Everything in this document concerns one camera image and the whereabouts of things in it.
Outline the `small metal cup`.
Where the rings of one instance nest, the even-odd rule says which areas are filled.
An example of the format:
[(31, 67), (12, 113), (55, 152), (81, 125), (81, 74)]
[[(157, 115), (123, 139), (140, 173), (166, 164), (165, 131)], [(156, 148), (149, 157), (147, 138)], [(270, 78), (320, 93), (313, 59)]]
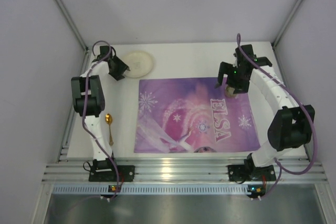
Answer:
[(226, 86), (225, 96), (228, 97), (228, 98), (236, 98), (237, 94), (235, 93), (235, 88), (233, 88), (231, 86)]

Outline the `cream round plate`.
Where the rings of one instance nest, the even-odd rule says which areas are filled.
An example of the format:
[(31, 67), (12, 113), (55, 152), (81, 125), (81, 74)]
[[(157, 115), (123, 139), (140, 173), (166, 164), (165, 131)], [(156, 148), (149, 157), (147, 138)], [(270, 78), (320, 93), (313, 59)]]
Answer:
[(146, 51), (132, 51), (121, 57), (129, 67), (124, 75), (128, 78), (140, 78), (149, 74), (154, 68), (154, 58)]

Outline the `gold spoon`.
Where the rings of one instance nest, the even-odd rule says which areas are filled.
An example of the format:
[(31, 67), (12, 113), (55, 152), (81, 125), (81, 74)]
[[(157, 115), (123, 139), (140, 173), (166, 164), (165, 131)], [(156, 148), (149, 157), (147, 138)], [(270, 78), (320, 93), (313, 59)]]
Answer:
[(108, 124), (108, 129), (109, 129), (109, 145), (112, 147), (114, 142), (113, 142), (112, 131), (111, 131), (111, 125), (112, 125), (112, 122), (113, 122), (113, 118), (112, 118), (111, 114), (107, 113), (105, 115), (105, 121)]

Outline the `purple Elsa placemat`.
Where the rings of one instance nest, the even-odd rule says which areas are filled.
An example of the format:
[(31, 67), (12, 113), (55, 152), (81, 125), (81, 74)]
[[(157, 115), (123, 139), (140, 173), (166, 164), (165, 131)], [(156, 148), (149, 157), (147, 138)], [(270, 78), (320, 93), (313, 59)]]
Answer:
[(247, 94), (229, 98), (215, 78), (140, 80), (134, 152), (240, 153), (260, 148)]

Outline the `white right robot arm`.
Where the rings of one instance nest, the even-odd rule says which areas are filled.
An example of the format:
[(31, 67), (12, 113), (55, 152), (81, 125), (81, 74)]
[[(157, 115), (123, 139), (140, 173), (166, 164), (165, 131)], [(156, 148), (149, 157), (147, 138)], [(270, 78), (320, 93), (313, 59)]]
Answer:
[(254, 171), (278, 162), (285, 151), (316, 142), (315, 110), (303, 105), (276, 76), (267, 57), (257, 57), (252, 45), (238, 45), (235, 62), (221, 62), (215, 87), (226, 84), (230, 95), (244, 94), (253, 83), (262, 93), (274, 113), (266, 142), (244, 160), (248, 170)]

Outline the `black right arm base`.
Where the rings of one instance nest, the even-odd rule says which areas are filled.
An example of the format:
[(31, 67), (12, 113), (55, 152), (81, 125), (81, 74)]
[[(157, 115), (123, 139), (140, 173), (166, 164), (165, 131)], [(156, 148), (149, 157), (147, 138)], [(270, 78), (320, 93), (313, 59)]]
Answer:
[(245, 165), (228, 165), (228, 177), (230, 182), (243, 184), (244, 182), (274, 182), (276, 178), (274, 167), (247, 168)]

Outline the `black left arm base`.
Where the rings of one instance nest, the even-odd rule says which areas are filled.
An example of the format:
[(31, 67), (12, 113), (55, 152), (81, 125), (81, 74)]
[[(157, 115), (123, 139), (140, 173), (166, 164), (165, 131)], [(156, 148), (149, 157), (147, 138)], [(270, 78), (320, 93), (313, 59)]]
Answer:
[[(118, 165), (120, 182), (132, 182), (135, 176), (134, 165)], [(90, 182), (116, 182), (117, 174), (113, 165), (92, 166), (89, 174)]]

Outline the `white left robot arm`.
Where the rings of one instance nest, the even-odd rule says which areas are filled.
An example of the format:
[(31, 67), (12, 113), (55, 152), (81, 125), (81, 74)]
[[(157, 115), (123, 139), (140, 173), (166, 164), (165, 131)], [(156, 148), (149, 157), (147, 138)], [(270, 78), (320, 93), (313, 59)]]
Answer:
[(113, 165), (110, 130), (105, 122), (107, 95), (103, 89), (103, 79), (120, 81), (129, 70), (129, 66), (117, 56), (112, 46), (101, 45), (99, 54), (94, 55), (87, 70), (71, 78), (72, 105), (92, 142), (93, 164), (97, 169), (107, 169)]

